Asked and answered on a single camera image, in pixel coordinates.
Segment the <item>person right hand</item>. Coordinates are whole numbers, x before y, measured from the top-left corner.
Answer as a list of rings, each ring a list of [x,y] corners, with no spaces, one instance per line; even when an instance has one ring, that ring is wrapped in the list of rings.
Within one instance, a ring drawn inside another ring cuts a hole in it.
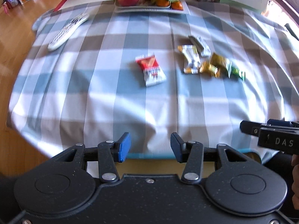
[[[293,166],[292,176],[293,176],[293,184],[292,184],[292,191],[294,195],[292,197],[292,202],[294,208],[296,210],[299,209],[299,156],[293,155],[291,165]]]

